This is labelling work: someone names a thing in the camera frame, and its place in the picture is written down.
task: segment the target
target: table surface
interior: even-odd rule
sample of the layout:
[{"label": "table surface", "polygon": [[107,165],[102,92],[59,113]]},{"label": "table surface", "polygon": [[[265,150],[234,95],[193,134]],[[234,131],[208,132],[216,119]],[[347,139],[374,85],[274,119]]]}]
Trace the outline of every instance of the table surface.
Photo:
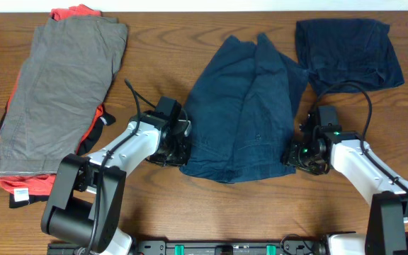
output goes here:
[{"label": "table surface", "polygon": [[[391,24],[390,38],[405,84],[371,92],[373,119],[367,141],[374,152],[408,179],[408,12],[286,13],[105,13],[129,25],[123,65],[108,92],[106,106],[118,121],[105,127],[94,148],[117,137],[135,114],[132,95],[123,83],[156,102],[160,96],[185,102],[199,74],[229,35],[255,40],[265,32],[278,50],[296,60],[295,22],[309,18],[375,18]],[[0,119],[18,70],[28,57],[36,26],[46,13],[0,14]],[[315,99],[307,88],[296,126]],[[328,96],[346,130],[361,130],[367,115],[362,95]],[[45,254],[54,237],[40,231],[44,203],[8,208],[0,188],[0,254]],[[225,185],[192,178],[177,168],[141,163],[127,178],[119,227],[135,237],[170,240],[280,239],[326,232],[366,232],[369,207],[341,175],[302,172],[281,178]]]}]

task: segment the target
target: gray fabric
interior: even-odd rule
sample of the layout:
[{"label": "gray fabric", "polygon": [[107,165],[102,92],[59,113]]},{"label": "gray fabric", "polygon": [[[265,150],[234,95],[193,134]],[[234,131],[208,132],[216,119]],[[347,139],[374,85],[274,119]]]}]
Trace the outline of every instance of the gray fabric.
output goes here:
[{"label": "gray fabric", "polygon": [[0,176],[55,173],[75,153],[120,68],[127,35],[126,25],[97,16],[49,19],[35,30],[0,130]]}]

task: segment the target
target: red fabric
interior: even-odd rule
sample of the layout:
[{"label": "red fabric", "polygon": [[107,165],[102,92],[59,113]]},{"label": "red fabric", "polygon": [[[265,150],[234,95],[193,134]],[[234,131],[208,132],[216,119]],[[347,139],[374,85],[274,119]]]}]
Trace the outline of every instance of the red fabric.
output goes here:
[{"label": "red fabric", "polygon": [[[50,15],[55,21],[60,21],[60,20],[69,18],[71,16],[86,16],[86,15],[101,16],[101,12],[93,11],[89,9],[88,7],[86,7],[85,5],[80,4],[78,6],[69,7],[68,9],[63,9],[63,8],[53,9],[51,10]],[[18,78],[20,78],[20,72],[18,73],[18,77],[15,82],[15,86],[13,87],[11,97],[8,99],[8,102],[7,102],[7,111],[9,111],[13,95],[15,94],[15,91],[18,87]],[[94,125],[96,124],[96,121],[102,115],[103,115],[103,104],[97,107],[96,114],[92,120],[92,124],[91,126],[89,126],[89,129],[86,131],[86,133],[84,133],[83,137],[81,138],[79,146],[86,139],[89,133],[92,131],[92,129],[94,128]],[[49,195],[51,193],[51,190],[53,188],[53,183],[55,182],[55,178],[56,178],[56,174],[42,174],[42,175],[37,175],[37,176],[2,176],[0,177],[0,186],[4,190],[12,194],[15,188],[28,188],[30,195],[36,195],[36,196],[42,195],[43,196],[43,195]]]},{"label": "red fabric", "polygon": [[87,6],[80,4],[78,6],[72,6],[69,7],[68,9],[64,8],[56,8],[51,10],[50,16],[55,20],[55,21],[60,21],[66,18],[69,18],[71,16],[101,16],[102,13],[100,11],[94,11],[92,9],[89,9]]}]

